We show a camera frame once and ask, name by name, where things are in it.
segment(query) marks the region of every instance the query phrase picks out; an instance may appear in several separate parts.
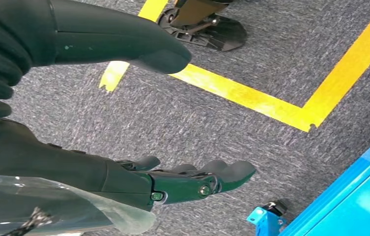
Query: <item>screw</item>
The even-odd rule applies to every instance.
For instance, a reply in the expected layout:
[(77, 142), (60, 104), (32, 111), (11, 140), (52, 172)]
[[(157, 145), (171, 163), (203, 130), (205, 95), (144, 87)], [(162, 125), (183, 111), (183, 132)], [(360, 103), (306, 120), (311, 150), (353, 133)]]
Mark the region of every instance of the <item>screw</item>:
[(208, 186), (204, 185), (202, 186), (200, 189), (199, 189), (199, 193), (202, 195), (202, 196), (207, 196), (211, 193), (211, 188), (209, 188)]
[(163, 193), (154, 192), (151, 194), (151, 199), (154, 201), (160, 201), (163, 199)]

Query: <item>yellow floor tape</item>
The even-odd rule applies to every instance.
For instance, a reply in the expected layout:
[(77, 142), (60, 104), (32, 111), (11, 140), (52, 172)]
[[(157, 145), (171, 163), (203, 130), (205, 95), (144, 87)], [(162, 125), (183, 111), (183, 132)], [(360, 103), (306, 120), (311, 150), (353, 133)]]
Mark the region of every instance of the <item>yellow floor tape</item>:
[[(147, 0), (139, 16), (156, 21), (167, 3)], [(319, 127), (323, 123), (369, 66), (370, 23), (303, 108), (191, 64), (172, 76), (308, 132), (311, 125)], [(125, 62), (110, 63), (100, 87), (113, 91), (127, 69)]]

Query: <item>plastic sheet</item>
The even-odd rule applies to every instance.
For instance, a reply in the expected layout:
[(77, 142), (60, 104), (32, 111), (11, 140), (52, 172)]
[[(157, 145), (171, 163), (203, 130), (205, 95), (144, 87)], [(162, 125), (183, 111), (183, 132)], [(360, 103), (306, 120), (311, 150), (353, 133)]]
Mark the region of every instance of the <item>plastic sheet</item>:
[(37, 177), (0, 176), (0, 235), (21, 226), (35, 207), (52, 215), (52, 223), (28, 236), (47, 236), (117, 228), (141, 234), (155, 215), (75, 187)]

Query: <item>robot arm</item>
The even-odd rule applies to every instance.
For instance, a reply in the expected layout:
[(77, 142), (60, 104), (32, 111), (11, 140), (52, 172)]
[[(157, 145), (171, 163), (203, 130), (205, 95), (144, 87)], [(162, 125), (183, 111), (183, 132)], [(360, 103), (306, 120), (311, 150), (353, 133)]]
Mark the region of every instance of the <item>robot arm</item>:
[[(148, 20), (70, 0), (0, 0), (0, 99), (31, 67), (55, 63), (124, 60), (160, 73), (175, 73), (191, 55)], [(5, 119), (0, 102), (0, 175), (42, 177), (134, 207), (155, 202), (203, 199), (232, 190), (254, 173), (248, 162), (216, 161), (200, 170), (191, 165), (149, 171), (157, 158), (113, 161), (39, 142), (23, 124)]]

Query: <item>chair leg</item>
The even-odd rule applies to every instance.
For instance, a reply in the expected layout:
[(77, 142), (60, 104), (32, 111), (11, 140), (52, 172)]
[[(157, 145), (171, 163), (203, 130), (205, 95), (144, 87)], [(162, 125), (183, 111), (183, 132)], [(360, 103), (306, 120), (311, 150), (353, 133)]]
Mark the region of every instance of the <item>chair leg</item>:
[(176, 0), (158, 23), (180, 41), (229, 51), (244, 45), (247, 32), (236, 20), (218, 16), (233, 0)]

